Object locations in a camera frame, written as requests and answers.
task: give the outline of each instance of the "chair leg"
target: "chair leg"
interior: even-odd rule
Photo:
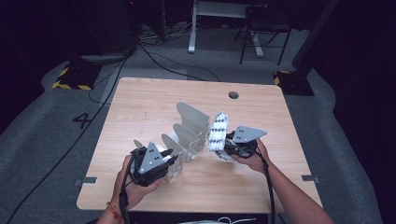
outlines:
[[[239,61],[239,64],[242,64],[242,60],[244,59],[245,46],[247,45],[248,35],[249,35],[249,29],[247,27],[245,32],[244,47],[242,47],[241,60]]]
[[[278,34],[279,34],[279,32],[276,32],[276,34],[274,34],[273,37],[271,37],[271,39],[267,42],[267,44],[270,44],[270,43],[275,39],[275,37],[276,37]]]
[[[282,60],[283,53],[285,52],[286,45],[288,44],[289,41],[290,33],[291,30],[289,30],[288,35],[286,36],[285,44],[283,44],[282,52],[280,53],[279,60],[277,61],[277,65],[280,65],[280,61]]]
[[[238,33],[236,34],[235,38],[233,39],[233,41],[236,41],[236,39],[239,37],[239,35],[241,34],[242,29],[245,27],[245,25],[241,26],[241,28],[239,28]]]

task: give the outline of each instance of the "table leg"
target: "table leg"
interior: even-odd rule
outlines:
[[[254,48],[256,49],[257,57],[262,58],[264,56],[264,54],[262,53],[262,47],[260,45],[259,35],[251,33],[250,36],[251,36],[251,41],[253,42]]]
[[[197,35],[196,22],[197,22],[197,0],[194,0],[194,5],[192,6],[192,27],[190,34],[189,53],[195,52],[195,38]]]

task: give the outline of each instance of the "human hand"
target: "human hand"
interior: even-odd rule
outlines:
[[[111,197],[111,201],[110,204],[112,206],[117,206],[118,208],[118,212],[120,214],[120,208],[118,207],[119,205],[119,201],[120,201],[120,190],[121,190],[121,186],[122,186],[122,181],[123,178],[125,176],[127,171],[127,167],[128,167],[128,163],[131,160],[132,156],[126,156],[125,160],[123,162],[122,165],[122,169],[119,171],[119,173],[117,174],[117,179],[116,182],[114,184],[114,190],[113,190],[113,196]],[[132,182],[132,178],[128,175],[127,179],[126,179],[126,193],[128,195],[128,205],[126,206],[127,210],[130,210],[131,208],[135,207],[137,204],[139,204],[143,198],[151,193],[152,191],[156,190],[160,184],[161,184],[161,179],[158,179],[156,181],[154,181],[152,184],[150,184],[147,187],[142,187],[139,185],[136,185],[135,183]]]
[[[271,161],[270,161],[270,159],[268,157],[268,151],[267,151],[267,148],[265,147],[264,143],[262,142],[262,140],[260,140],[260,138],[257,138],[256,141],[257,141],[257,149],[256,149],[256,151],[261,153],[262,156],[264,157],[264,159],[267,161],[267,163],[270,164]],[[247,159],[239,157],[237,155],[232,155],[232,157],[237,162],[247,165],[248,167],[250,167],[250,169],[264,174],[264,167],[262,165],[262,158],[260,158],[259,155],[253,154],[251,157],[249,157]]]

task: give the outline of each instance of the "cable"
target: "cable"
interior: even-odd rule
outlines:
[[[120,67],[120,70],[117,74],[117,78],[120,76],[120,71],[122,69],[122,67],[124,66],[125,62],[127,59],[125,59]],[[113,92],[115,86],[116,86],[117,82],[114,82],[113,87],[111,88],[110,94],[107,96],[107,98],[105,99],[104,103],[101,105],[101,107],[99,107],[99,109],[96,111],[96,113],[93,115],[93,118],[91,119],[91,122],[89,122],[87,124],[87,127],[84,128],[84,130],[81,132],[81,134],[78,136],[78,138],[74,141],[74,143],[72,144],[72,146],[66,150],[66,152],[62,155],[62,157],[55,163],[55,165],[47,172],[46,175],[44,175],[43,178],[40,179],[40,181],[38,181],[38,183],[26,194],[26,196],[20,201],[20,203],[17,205],[17,207],[14,209],[14,211],[11,213],[10,217],[8,218],[7,224],[9,224],[12,220],[12,218],[15,217],[15,215],[17,214],[18,210],[21,208],[21,206],[23,205],[23,203],[32,195],[32,193],[50,176],[50,174],[52,174],[52,172],[58,167],[58,165],[64,160],[64,158],[70,153],[70,151],[74,148],[74,146],[78,143],[78,141],[81,139],[82,135],[84,135],[85,132],[87,132],[87,130],[90,128],[91,124],[93,123],[93,121],[96,119],[96,117],[98,116],[98,114],[102,111],[103,107],[105,106],[106,102],[108,101],[108,99],[110,98],[111,92]]]
[[[203,69],[203,70],[206,70],[207,72],[209,72],[210,74],[212,74],[213,75],[213,77],[215,77],[216,78],[216,80],[218,81],[218,82],[221,82],[220,81],[220,79],[212,72],[212,71],[210,71],[209,69],[207,69],[207,68],[203,68],[203,67],[199,67],[199,66],[193,66],[193,65],[189,65],[189,64],[183,64],[183,63],[177,63],[177,62],[175,62],[175,61],[173,61],[172,59],[169,59],[169,58],[166,58],[166,57],[164,57],[164,56],[162,56],[161,54],[159,54],[159,53],[153,53],[153,52],[149,52],[149,54],[155,54],[155,55],[158,55],[158,56],[160,56],[160,57],[162,57],[162,58],[164,58],[164,59],[166,59],[166,60],[169,60],[169,61],[171,61],[172,63],[175,63],[175,64],[179,64],[179,65],[182,65],[182,66],[186,66],[186,67],[192,67],[192,68],[199,68],[199,69]]]
[[[120,62],[117,63],[116,66],[114,66],[113,71],[112,71],[109,75],[107,75],[107,76],[105,76],[104,78],[102,78],[102,80],[100,80],[99,82],[95,83],[93,86],[96,87],[97,85],[99,85],[100,83],[102,83],[103,81],[105,81],[106,79],[108,79],[109,77],[111,77],[111,75],[114,74],[114,72],[116,71],[116,68],[117,68],[119,65],[120,65]],[[94,103],[98,103],[98,104],[102,103],[102,102],[100,102],[100,101],[95,101],[95,100],[93,100],[93,99],[91,98],[91,92],[92,92],[92,90],[90,90],[90,91],[88,92],[88,97],[90,98],[90,100],[91,100],[92,102],[94,102]]]
[[[220,222],[222,219],[227,219],[228,222]],[[231,221],[229,217],[221,217],[217,221],[214,220],[201,220],[201,221],[192,221],[192,222],[181,222],[177,224],[224,224],[224,223],[229,223],[229,224],[235,224],[239,222],[248,222],[248,221],[255,221],[256,218],[245,218],[245,219],[239,219],[234,222]]]
[[[201,80],[201,81],[207,81],[207,80],[205,80],[203,78],[200,78],[200,77],[194,77],[194,76],[190,76],[190,75],[186,75],[186,74],[182,74],[182,73],[179,73],[179,72],[172,71],[172,70],[160,65],[159,63],[157,63],[157,61],[155,61],[155,59],[149,54],[148,51],[146,51],[146,49],[141,44],[139,44],[139,46],[140,46],[140,48],[142,48],[143,51],[146,52],[146,54],[150,57],[150,59],[152,61],[154,61],[158,66],[160,66],[162,69],[164,69],[164,70],[166,70],[168,72],[171,72],[171,73],[175,73],[175,74],[181,75],[183,77],[192,77],[192,78],[196,78],[196,79]]]
[[[259,148],[258,147],[256,148],[255,153],[262,159],[262,165],[264,166],[264,174],[265,174],[266,179],[267,179],[268,191],[270,193],[270,201],[271,201],[271,223],[274,224],[275,223],[275,218],[276,218],[276,216],[275,216],[276,213],[275,213],[275,200],[274,200],[274,191],[273,191],[273,187],[272,187],[271,176],[270,176],[270,173],[268,171],[268,163],[267,163],[267,161],[262,156],[262,154],[257,151],[257,149],[259,149]]]
[[[142,45],[145,45],[146,47],[154,47],[154,46],[160,46],[170,40],[176,40],[181,38],[184,35],[190,35],[191,31],[189,33],[188,30],[186,30],[186,28],[188,28],[190,25],[192,24],[192,21],[187,23],[185,26],[183,26],[182,28],[180,28],[178,31],[175,32],[169,32],[165,37],[168,37],[168,39],[166,39],[165,41],[162,41],[162,43],[159,44],[159,37],[157,35],[152,35],[151,33],[148,33],[148,36],[146,37],[141,37],[139,43]],[[155,43],[147,43],[147,42],[143,42],[143,40],[145,39],[151,39],[151,38],[156,38]]]
[[[131,170],[131,165],[132,165],[133,160],[134,160],[134,154],[132,154],[132,157],[128,162],[128,166],[126,168],[126,171],[125,171],[125,174],[124,174],[124,177],[122,180],[120,197],[119,197],[119,206],[120,206],[121,216],[122,216],[125,224],[130,224],[128,211],[126,210],[126,206],[128,206],[128,194],[126,193],[126,186],[131,184],[133,181],[126,184],[126,179],[128,178],[129,172]]]

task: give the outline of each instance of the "human arm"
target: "human arm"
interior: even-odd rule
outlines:
[[[272,186],[276,192],[286,214],[292,223],[333,223],[330,216],[305,192],[291,182],[269,159],[268,152],[260,139],[257,139],[258,149],[268,163],[268,172]],[[264,174],[262,159],[254,154],[248,159],[233,155],[233,158],[252,170]]]
[[[128,163],[131,159],[131,156],[125,157],[125,160],[123,162],[121,170],[117,174],[117,179],[116,182],[114,183],[114,190],[113,190],[113,195],[110,200],[110,205],[111,207],[117,212],[117,214],[120,216],[120,190],[121,190],[121,185],[122,185],[122,180],[125,176],[125,173],[127,172],[127,167]],[[130,183],[132,181],[132,178],[128,175],[126,183]],[[136,185],[135,183],[131,183],[126,187],[126,193],[128,195],[128,205],[126,206],[126,210],[130,210],[131,208],[135,207],[137,204],[139,204],[143,198],[157,189],[161,184],[161,179],[158,179],[154,181],[152,184],[150,184],[147,187],[142,187],[139,185]],[[104,213],[100,216],[98,221],[96,222],[97,224],[120,224],[118,220],[114,218],[113,213],[109,208],[107,208]]]

